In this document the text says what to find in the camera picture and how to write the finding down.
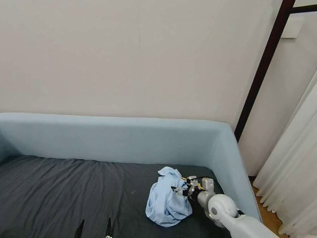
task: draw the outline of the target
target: white curtain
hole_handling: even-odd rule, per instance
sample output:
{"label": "white curtain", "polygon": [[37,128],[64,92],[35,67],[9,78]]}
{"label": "white curtain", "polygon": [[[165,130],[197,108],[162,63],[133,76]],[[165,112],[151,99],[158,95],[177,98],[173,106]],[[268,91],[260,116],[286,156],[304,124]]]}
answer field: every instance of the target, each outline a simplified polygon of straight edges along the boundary
{"label": "white curtain", "polygon": [[253,185],[279,233],[317,238],[317,72]]}

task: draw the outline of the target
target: dark gray mattress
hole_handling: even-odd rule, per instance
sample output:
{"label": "dark gray mattress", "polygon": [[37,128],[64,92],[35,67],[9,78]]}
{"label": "dark gray mattress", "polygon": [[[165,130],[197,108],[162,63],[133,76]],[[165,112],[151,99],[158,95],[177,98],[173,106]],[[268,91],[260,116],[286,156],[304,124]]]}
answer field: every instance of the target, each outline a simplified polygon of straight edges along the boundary
{"label": "dark gray mattress", "polygon": [[[0,166],[1,238],[104,238],[111,217],[114,238],[226,238],[192,203],[193,214],[171,228],[145,215],[149,191],[165,165],[140,165],[35,156],[10,158]],[[210,176],[195,166],[171,167],[183,177]]]}

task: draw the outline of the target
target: crumpled cloth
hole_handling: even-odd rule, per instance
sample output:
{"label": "crumpled cloth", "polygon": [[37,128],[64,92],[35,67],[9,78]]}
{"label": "crumpled cloth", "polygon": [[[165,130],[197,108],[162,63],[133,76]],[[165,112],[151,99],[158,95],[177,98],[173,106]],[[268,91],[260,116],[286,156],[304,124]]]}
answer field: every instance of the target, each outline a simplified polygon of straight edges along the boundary
{"label": "crumpled cloth", "polygon": [[156,224],[172,227],[193,212],[187,197],[175,195],[171,189],[171,186],[187,188],[186,181],[171,167],[164,167],[158,173],[161,177],[151,187],[145,213]]}

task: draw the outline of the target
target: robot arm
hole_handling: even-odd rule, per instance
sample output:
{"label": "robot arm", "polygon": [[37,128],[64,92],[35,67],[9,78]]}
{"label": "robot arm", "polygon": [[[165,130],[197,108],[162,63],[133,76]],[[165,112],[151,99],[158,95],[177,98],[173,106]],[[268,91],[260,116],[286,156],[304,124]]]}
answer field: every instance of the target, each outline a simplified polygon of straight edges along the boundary
{"label": "robot arm", "polygon": [[234,201],[227,195],[216,194],[208,202],[208,212],[215,224],[222,224],[232,238],[277,238],[272,231],[253,217],[239,215]]}
{"label": "robot arm", "polygon": [[215,194],[213,179],[203,178],[202,187],[196,176],[187,178],[188,188],[172,187],[175,194],[198,201],[205,215],[219,227],[226,227],[232,238],[278,238],[265,225],[253,217],[240,215],[234,201],[225,194]]}

